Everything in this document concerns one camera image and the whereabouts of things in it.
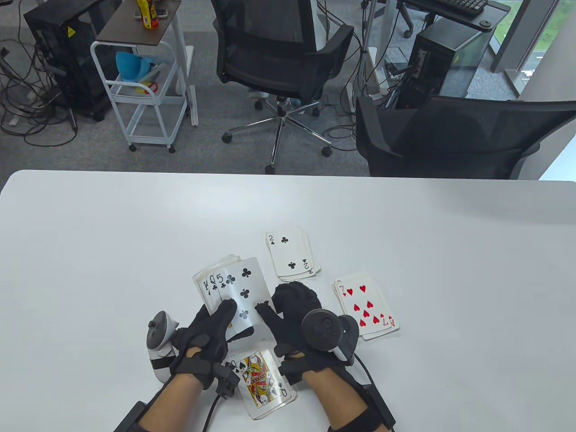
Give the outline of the person's left hand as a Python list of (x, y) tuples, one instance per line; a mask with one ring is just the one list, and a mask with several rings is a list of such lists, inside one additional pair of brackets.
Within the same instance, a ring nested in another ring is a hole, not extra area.
[(223, 300), (213, 314), (203, 305), (188, 327), (177, 330), (171, 339), (178, 350), (170, 365), (171, 375), (191, 374), (204, 390), (209, 389), (215, 379), (212, 367), (222, 364), (228, 354), (226, 331), (236, 311), (232, 299)]

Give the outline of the person's right hand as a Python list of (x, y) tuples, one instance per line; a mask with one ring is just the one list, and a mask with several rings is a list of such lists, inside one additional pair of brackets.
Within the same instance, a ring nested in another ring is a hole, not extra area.
[(323, 309), (317, 294), (301, 282), (280, 284), (267, 302), (255, 307), (275, 338), (274, 352), (282, 359), (279, 372), (298, 383), (305, 372), (332, 369), (348, 383), (354, 364), (359, 327), (349, 315)]

